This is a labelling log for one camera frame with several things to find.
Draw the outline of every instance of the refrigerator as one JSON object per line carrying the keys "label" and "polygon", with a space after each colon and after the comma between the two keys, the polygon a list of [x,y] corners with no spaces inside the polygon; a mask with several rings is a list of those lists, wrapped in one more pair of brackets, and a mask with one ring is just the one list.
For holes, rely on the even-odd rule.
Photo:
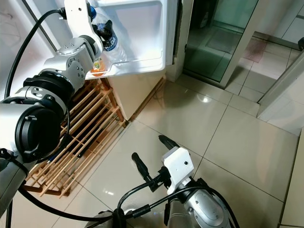
{"label": "refrigerator", "polygon": [[[27,13],[40,18],[45,12],[64,6],[64,0],[16,0]],[[177,52],[178,0],[89,0],[97,13],[105,14],[126,52],[123,63],[107,64],[102,77],[114,89],[125,119],[137,110],[156,84],[165,77]],[[72,34],[65,20],[49,16],[42,24],[46,45],[57,51]],[[98,78],[90,72],[86,79]]]}

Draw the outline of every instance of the small bottle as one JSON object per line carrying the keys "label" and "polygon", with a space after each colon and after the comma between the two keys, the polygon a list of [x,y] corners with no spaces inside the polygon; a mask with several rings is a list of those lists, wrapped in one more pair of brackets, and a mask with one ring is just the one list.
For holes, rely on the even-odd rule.
{"label": "small bottle", "polygon": [[112,21],[97,13],[92,6],[91,14],[93,29],[103,42],[107,58],[112,63],[125,62],[127,60],[126,54],[113,30]]}
{"label": "small bottle", "polygon": [[102,76],[105,73],[105,66],[101,58],[96,58],[93,64],[93,69],[91,73],[101,72],[100,74],[92,74],[95,77]]}

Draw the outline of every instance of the orange bottle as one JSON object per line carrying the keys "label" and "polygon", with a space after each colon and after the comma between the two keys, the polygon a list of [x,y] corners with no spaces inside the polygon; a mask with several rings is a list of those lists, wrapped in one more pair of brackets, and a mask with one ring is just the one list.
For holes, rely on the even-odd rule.
{"label": "orange bottle", "polygon": [[101,72],[100,74],[92,74],[95,77],[102,76],[105,73],[105,65],[101,58],[95,59],[91,73]]}

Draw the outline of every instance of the wooden rack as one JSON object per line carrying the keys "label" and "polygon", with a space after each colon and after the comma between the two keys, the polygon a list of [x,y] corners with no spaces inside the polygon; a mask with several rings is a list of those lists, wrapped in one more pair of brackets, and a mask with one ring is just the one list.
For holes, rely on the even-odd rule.
{"label": "wooden rack", "polygon": [[[73,96],[70,110],[70,140],[64,150],[49,161],[37,164],[24,188],[43,194],[68,196],[94,162],[126,127],[113,89],[106,79],[86,82]],[[61,139],[67,130],[61,125]]]}

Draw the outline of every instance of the bottle cap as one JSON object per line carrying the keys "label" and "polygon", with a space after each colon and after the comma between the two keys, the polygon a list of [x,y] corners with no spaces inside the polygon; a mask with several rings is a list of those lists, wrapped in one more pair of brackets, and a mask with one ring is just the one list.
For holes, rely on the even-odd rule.
{"label": "bottle cap", "polygon": [[90,8],[91,8],[92,19],[94,19],[96,17],[96,10],[94,9],[93,6],[90,6]]}

